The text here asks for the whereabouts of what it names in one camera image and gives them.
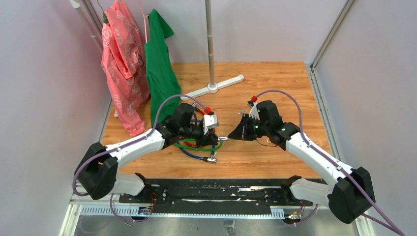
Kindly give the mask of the blue cable lock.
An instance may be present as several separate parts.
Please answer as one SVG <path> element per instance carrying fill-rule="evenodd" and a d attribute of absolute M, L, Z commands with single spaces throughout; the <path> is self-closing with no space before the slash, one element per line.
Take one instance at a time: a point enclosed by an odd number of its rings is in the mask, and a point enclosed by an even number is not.
<path fill-rule="evenodd" d="M 191 122 L 196 122 L 196 123 L 200 123 L 201 121 L 200 120 L 198 120 L 198 119 L 192 119 L 191 120 Z M 199 157 L 199 156 L 196 156 L 196 155 L 193 155 L 193 154 L 191 154 L 191 153 L 189 153 L 189 152 L 187 152 L 184 148 L 179 148 L 180 149 L 180 151 L 182 152 L 182 153 L 184 153 L 185 155 L 187 155 L 187 156 L 189 156 L 189 157 L 191 157 L 191 158 L 194 158 L 194 159 L 198 159 L 198 160 L 203 160 L 203 161 L 206 161 L 205 159 L 204 159 L 204 157 Z M 215 155 L 215 151 L 211 151 L 211 154 L 210 154 L 210 158 L 214 158 L 214 155 Z"/>

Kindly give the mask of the green cable lock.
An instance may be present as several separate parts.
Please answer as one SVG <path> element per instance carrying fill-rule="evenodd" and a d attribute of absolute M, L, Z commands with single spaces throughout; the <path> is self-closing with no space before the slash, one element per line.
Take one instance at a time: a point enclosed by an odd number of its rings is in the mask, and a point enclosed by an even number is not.
<path fill-rule="evenodd" d="M 210 148 L 203 148 L 203 147 L 197 147 L 196 145 L 182 145 L 180 144 L 180 142 L 195 142 L 197 143 L 196 139 L 192 139 L 192 138 L 180 138 L 178 142 L 174 143 L 173 145 L 175 147 L 178 148 L 183 148 L 183 149 L 189 149 L 189 150 L 194 150 L 194 151 L 201 151 L 201 152 L 216 152 L 219 149 L 221 149 L 223 147 L 224 141 L 220 141 L 219 144 L 214 145 L 214 147 L 212 147 L 212 145 L 209 145 Z"/>

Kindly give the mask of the red cable lock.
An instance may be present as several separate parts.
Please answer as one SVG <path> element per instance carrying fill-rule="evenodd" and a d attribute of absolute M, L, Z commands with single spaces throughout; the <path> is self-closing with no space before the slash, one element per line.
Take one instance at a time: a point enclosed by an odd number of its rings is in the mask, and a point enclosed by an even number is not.
<path fill-rule="evenodd" d="M 194 108 L 194 112 L 193 112 L 193 118 L 192 119 L 198 119 L 198 120 L 200 120 L 201 122 L 200 123 L 202 123 L 203 124 L 203 117 L 204 117 L 204 114 L 206 114 L 206 112 L 205 112 L 205 109 L 204 109 L 204 111 L 203 110 L 201 110 L 201 109 L 199 109 L 199 108 L 197 108 L 196 106 L 197 106 L 197 103 L 193 103 L 192 104 L 192 106 L 193 106 L 193 108 Z M 192 138 L 192 124 L 198 124 L 198 123 L 196 123 L 196 122 L 191 122 L 190 121 L 190 125 L 189 125 L 189 128 L 188 128 L 188 130 L 186 130 L 185 131 L 185 135 L 183 135 L 183 137 L 185 137 L 185 138 Z"/>

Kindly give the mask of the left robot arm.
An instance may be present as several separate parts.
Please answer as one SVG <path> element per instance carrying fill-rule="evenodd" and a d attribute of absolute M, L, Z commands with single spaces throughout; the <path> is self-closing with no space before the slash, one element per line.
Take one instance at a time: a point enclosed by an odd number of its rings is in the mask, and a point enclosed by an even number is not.
<path fill-rule="evenodd" d="M 150 183 L 140 174 L 123 174 L 119 170 L 139 157 L 163 150 L 179 142 L 181 137 L 194 139 L 197 146 L 212 146 L 219 142 L 214 129 L 218 118 L 206 109 L 200 122 L 193 123 L 195 108 L 190 104 L 180 104 L 170 116 L 147 132 L 124 142 L 104 146 L 96 142 L 88 148 L 74 177 L 84 188 L 78 196 L 90 196 L 99 200 L 109 194 L 128 194 L 137 202 L 150 199 Z"/>

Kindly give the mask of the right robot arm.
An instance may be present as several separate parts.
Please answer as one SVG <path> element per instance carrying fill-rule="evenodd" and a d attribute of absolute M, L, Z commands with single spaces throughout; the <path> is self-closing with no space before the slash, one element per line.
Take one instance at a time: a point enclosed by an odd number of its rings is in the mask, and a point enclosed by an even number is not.
<path fill-rule="evenodd" d="M 304 200 L 327 207 L 343 223 L 349 224 L 365 213 L 375 202 L 370 173 L 342 163 L 317 146 L 300 127 L 284 122 L 277 106 L 270 100 L 250 102 L 249 113 L 244 113 L 229 139 L 255 141 L 267 137 L 269 141 L 301 159 L 315 170 L 324 183 L 301 176 L 285 180 L 280 188 L 281 199 L 287 205 Z"/>

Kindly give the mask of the white clothes rack stand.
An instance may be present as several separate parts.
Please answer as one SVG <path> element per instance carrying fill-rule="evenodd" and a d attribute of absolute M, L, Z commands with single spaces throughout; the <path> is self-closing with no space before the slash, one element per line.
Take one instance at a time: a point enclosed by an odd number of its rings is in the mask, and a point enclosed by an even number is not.
<path fill-rule="evenodd" d="M 199 97 L 209 93 L 217 93 L 220 89 L 240 83 L 244 80 L 244 76 L 239 74 L 236 77 L 216 82 L 214 70 L 214 49 L 212 36 L 212 15 L 211 15 L 211 1 L 205 0 L 205 14 L 207 26 L 207 42 L 208 42 L 208 67 L 209 67 L 209 83 L 206 87 L 187 93 L 187 96 L 181 96 L 182 101 L 190 100 L 189 97 Z"/>

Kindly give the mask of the green t-shirt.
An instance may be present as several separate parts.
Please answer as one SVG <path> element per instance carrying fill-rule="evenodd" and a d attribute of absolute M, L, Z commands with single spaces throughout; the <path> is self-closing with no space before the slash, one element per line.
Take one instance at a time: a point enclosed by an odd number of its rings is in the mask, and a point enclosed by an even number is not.
<path fill-rule="evenodd" d="M 167 38 L 174 35 L 174 31 L 156 9 L 149 13 L 148 20 L 148 42 L 145 44 L 146 73 L 151 95 L 150 118 L 151 123 L 155 124 L 175 111 L 179 104 L 179 97 L 166 102 L 157 114 L 160 105 L 168 97 L 181 94 L 181 87 L 173 71 L 169 49 L 165 42 Z"/>

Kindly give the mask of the pink patterned garment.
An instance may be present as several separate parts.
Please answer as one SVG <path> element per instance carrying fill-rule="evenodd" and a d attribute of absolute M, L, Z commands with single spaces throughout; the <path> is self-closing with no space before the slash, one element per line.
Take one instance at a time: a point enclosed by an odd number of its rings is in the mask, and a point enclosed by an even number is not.
<path fill-rule="evenodd" d="M 150 97 L 144 44 L 124 1 L 114 1 L 105 16 L 101 67 L 119 120 L 130 136 L 138 136 L 145 122 L 137 110 Z"/>

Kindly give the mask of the aluminium frame rail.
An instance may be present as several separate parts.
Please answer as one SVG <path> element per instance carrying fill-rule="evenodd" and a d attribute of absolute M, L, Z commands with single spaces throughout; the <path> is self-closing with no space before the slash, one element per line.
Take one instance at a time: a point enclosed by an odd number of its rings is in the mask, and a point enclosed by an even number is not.
<path fill-rule="evenodd" d="M 324 206 L 286 200 L 280 179 L 152 179 L 141 196 L 72 196 L 61 236 L 373 236 Z"/>

